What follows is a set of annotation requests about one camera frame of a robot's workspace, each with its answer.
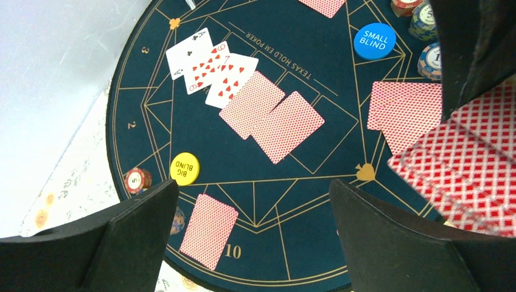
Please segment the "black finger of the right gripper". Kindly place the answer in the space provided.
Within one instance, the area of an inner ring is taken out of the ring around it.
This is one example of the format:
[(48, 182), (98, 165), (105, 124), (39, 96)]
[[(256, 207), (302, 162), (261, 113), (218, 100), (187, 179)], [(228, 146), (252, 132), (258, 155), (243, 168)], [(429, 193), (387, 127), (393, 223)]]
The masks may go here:
[(430, 1), (442, 54), (442, 120), (515, 74), (515, 1)]

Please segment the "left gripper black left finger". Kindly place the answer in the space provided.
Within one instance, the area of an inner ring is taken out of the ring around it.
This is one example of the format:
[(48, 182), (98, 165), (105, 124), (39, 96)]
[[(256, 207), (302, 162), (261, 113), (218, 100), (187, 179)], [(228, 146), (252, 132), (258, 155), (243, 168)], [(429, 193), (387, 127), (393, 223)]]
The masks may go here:
[(2, 291), (154, 291), (178, 185), (145, 192), (30, 237), (1, 239)]

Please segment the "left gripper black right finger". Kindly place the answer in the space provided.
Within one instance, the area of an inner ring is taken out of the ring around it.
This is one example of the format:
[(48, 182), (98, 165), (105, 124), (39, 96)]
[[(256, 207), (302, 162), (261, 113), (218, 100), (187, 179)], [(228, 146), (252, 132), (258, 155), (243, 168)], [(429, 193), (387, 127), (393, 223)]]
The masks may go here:
[(339, 179), (330, 203), (355, 291), (514, 291), (515, 239), (464, 231)]

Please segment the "grey chip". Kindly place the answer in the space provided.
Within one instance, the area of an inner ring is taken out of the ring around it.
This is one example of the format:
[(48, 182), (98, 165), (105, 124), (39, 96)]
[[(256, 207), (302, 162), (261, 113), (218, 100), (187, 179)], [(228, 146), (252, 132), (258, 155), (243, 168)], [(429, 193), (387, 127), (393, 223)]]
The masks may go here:
[(185, 227), (185, 224), (186, 224), (185, 221), (186, 221), (186, 216), (185, 216), (184, 212), (179, 207), (176, 207), (173, 224), (172, 224), (169, 234), (175, 235), (175, 234), (178, 234), (179, 232), (181, 232)]
[(427, 79), (441, 80), (441, 48), (439, 42), (432, 43), (423, 49), (417, 61), (417, 71)]

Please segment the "blue chip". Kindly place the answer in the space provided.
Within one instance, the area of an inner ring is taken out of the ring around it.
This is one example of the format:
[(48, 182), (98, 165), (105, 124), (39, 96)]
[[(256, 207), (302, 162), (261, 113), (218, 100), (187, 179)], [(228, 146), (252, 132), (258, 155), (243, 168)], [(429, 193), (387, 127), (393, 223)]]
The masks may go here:
[(423, 1), (414, 8), (408, 32), (421, 41), (431, 41), (437, 38), (436, 21), (428, 1)]

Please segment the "red card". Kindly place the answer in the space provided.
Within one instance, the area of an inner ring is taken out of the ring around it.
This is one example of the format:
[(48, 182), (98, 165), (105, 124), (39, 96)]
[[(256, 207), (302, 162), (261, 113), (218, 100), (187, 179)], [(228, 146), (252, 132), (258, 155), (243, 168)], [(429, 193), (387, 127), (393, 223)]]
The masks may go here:
[(215, 270), (239, 213), (208, 194), (197, 197), (180, 252)]
[(438, 126), (441, 117), (442, 86), (438, 83), (372, 84), (367, 129), (380, 130), (393, 155)]

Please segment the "yellow big blind button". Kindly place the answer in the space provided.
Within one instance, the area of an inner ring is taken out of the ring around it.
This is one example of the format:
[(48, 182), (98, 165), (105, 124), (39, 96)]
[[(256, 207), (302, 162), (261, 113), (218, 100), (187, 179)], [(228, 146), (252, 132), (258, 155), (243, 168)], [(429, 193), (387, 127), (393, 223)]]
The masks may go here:
[(200, 162), (189, 152), (176, 155), (170, 165), (170, 176), (179, 186), (195, 182), (200, 172)]

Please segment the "blue small blind button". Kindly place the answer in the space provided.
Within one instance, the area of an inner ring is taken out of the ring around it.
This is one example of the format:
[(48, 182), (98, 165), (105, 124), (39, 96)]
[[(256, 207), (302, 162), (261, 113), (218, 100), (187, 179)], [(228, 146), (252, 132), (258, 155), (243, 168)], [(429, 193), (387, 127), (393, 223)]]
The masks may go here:
[(379, 60), (389, 55), (396, 45), (395, 30), (383, 23), (362, 27), (354, 37), (354, 51), (365, 60)]

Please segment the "pink sponge block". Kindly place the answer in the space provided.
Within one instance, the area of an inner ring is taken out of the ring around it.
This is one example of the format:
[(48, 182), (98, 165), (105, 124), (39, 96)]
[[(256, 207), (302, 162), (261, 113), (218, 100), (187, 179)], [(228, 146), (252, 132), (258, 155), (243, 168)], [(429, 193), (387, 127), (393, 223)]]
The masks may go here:
[(388, 160), (457, 228), (515, 236), (515, 81), (457, 109)]

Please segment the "nine of hearts card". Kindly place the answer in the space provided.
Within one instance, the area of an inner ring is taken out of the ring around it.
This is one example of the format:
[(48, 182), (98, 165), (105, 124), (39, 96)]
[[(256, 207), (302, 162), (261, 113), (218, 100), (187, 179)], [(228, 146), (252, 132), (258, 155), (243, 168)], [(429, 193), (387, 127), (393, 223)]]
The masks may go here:
[(229, 54), (228, 44), (223, 41), (215, 45), (210, 51), (202, 53), (198, 60), (189, 65), (184, 75), (187, 94), (193, 94), (211, 85), (219, 67), (225, 64)]

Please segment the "ace of clubs card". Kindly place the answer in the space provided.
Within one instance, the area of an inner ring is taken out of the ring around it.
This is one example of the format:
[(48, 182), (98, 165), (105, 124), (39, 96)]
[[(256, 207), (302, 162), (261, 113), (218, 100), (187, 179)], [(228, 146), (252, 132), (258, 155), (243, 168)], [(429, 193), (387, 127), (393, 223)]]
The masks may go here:
[(197, 55), (205, 53), (211, 47), (209, 29), (205, 27), (168, 49), (166, 57), (172, 80), (183, 76), (187, 65), (194, 61)]

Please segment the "seven of hearts card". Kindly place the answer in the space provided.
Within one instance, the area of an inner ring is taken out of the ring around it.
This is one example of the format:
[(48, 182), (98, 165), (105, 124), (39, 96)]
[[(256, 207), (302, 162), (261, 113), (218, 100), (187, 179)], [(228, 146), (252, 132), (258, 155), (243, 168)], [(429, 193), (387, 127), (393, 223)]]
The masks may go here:
[(220, 73), (211, 85), (205, 104), (223, 109), (250, 79), (259, 60), (254, 57), (230, 53), (220, 66)]

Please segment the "red five chip stack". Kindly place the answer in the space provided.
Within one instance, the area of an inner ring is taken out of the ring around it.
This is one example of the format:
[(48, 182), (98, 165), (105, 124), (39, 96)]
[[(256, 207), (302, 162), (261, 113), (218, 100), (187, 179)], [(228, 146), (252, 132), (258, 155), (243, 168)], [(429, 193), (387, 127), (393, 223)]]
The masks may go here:
[(411, 16), (413, 10), (423, 2), (423, 0), (391, 0), (391, 9), (397, 17)]

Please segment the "red cards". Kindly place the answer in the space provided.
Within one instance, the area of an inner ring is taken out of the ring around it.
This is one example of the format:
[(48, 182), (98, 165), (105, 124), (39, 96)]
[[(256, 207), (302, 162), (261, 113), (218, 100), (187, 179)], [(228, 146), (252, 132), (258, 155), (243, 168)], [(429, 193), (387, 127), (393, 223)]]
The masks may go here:
[(333, 18), (346, 0), (299, 0), (299, 2), (327, 18)]

